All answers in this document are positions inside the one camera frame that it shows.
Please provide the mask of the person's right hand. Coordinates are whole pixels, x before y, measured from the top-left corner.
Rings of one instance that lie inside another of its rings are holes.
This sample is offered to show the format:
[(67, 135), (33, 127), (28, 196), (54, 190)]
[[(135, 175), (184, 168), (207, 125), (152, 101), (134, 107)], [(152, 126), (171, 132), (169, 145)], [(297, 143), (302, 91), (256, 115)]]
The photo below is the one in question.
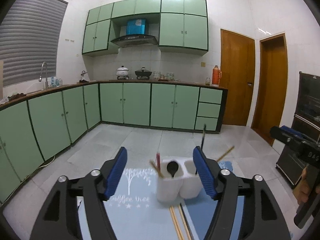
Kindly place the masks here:
[(318, 170), (310, 165), (302, 170), (298, 184), (293, 189), (293, 195), (299, 205), (308, 201), (309, 195), (316, 182), (317, 173)]

